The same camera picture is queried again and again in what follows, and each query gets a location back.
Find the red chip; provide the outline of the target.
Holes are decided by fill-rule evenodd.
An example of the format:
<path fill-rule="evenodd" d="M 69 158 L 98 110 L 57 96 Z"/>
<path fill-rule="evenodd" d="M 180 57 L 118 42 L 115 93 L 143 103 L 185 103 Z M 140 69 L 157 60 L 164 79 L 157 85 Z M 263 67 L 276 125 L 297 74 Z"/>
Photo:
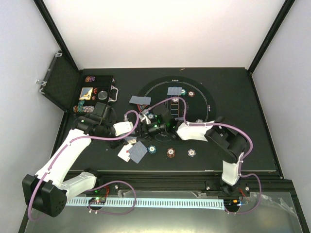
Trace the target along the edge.
<path fill-rule="evenodd" d="M 195 96 L 195 93 L 194 93 L 193 91 L 189 91 L 189 92 L 188 92 L 188 96 L 189 96 L 189 97 L 194 97 L 194 96 Z"/>

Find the red-brown poker chip stack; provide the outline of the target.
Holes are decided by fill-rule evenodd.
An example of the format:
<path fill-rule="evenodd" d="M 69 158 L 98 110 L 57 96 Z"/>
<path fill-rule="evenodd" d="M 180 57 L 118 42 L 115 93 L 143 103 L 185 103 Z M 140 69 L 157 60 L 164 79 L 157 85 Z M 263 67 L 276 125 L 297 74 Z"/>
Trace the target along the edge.
<path fill-rule="evenodd" d="M 174 150 L 173 148 L 168 148 L 168 149 L 167 149 L 167 156 L 168 156 L 169 158 L 175 157 L 175 150 Z"/>

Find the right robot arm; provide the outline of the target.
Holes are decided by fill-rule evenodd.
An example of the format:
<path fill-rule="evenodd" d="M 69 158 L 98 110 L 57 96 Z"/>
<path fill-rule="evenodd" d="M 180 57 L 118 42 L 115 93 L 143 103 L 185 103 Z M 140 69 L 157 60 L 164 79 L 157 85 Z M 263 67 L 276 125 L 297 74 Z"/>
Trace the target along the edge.
<path fill-rule="evenodd" d="M 136 133 L 142 138 L 153 139 L 163 134 L 173 140 L 202 141 L 213 146 L 223 162 L 221 190 L 231 196 L 239 189 L 242 163 L 253 149 L 252 139 L 241 129 L 227 124 L 224 117 L 210 122 L 189 122 L 175 118 L 160 105 L 153 110 L 153 118 L 143 114 Z"/>

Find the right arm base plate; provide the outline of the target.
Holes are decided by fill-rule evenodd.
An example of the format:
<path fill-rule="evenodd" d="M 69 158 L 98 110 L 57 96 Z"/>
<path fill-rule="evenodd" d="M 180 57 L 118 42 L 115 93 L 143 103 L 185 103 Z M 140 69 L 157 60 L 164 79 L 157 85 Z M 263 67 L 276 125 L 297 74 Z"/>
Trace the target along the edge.
<path fill-rule="evenodd" d="M 246 190 L 247 182 L 244 181 L 238 181 L 231 186 L 222 180 L 208 180 L 205 185 L 209 194 L 218 197 L 240 197 L 243 194 L 250 196 L 249 191 Z"/>

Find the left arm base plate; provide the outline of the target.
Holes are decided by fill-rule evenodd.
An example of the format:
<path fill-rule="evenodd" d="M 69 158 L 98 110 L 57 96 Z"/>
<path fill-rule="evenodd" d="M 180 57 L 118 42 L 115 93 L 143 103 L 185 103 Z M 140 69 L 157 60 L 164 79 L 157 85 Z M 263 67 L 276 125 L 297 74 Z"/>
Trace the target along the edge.
<path fill-rule="evenodd" d="M 115 192 L 116 186 L 119 186 L 120 182 L 109 182 L 98 187 L 91 188 L 86 192 L 91 192 L 96 195 L 109 195 Z"/>

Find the teal poker chip stack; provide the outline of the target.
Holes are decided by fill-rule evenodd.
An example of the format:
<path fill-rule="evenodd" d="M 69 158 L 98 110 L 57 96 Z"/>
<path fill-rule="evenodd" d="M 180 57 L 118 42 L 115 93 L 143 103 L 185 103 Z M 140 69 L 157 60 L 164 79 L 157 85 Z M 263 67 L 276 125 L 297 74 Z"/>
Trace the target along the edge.
<path fill-rule="evenodd" d="M 149 152 L 150 154 L 156 153 L 156 147 L 155 147 L 154 145 L 150 145 L 150 146 L 148 147 L 148 152 Z"/>

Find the deck of playing cards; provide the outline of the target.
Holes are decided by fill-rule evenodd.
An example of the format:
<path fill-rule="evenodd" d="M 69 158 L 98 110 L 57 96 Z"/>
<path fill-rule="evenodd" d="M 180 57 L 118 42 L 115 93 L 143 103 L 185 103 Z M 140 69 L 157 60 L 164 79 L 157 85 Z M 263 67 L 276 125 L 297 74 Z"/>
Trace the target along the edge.
<path fill-rule="evenodd" d="M 128 136 L 124 139 L 127 143 L 129 144 L 135 144 L 137 142 L 137 138 L 136 137 L 132 137 L 132 136 Z"/>

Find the red triangular all-in button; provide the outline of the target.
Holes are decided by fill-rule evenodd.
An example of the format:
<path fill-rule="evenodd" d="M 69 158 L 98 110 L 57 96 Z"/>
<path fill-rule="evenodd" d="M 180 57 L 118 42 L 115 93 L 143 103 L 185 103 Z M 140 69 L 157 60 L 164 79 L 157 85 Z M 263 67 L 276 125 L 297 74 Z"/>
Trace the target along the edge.
<path fill-rule="evenodd" d="M 138 104 L 137 105 L 139 112 L 142 112 L 143 110 L 145 110 L 147 106 L 148 105 L 144 105 L 144 104 L 142 104 L 142 105 Z"/>

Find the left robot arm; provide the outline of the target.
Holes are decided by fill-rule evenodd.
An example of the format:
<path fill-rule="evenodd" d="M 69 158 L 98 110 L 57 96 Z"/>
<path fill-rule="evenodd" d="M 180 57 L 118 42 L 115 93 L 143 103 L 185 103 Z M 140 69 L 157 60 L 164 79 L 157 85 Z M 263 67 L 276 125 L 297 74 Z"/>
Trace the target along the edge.
<path fill-rule="evenodd" d="M 123 122 L 109 122 L 112 112 L 111 107 L 97 103 L 91 113 L 78 117 L 51 159 L 35 175 L 24 177 L 22 188 L 29 220 L 34 220 L 33 209 L 55 217 L 63 211 L 67 201 L 74 197 L 88 191 L 94 194 L 103 191 L 104 181 L 93 171 L 83 171 L 67 181 L 64 178 L 92 140 L 119 141 L 138 126 L 139 118 L 132 123 L 127 115 L 124 115 Z"/>

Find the purple poker chip stack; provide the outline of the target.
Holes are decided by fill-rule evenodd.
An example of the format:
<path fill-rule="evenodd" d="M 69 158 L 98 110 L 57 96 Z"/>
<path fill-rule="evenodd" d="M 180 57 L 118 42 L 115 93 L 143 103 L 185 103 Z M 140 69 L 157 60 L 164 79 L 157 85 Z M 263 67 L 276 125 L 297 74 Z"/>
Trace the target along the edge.
<path fill-rule="evenodd" d="M 188 156 L 194 157 L 196 155 L 196 151 L 194 149 L 189 149 L 188 150 Z"/>

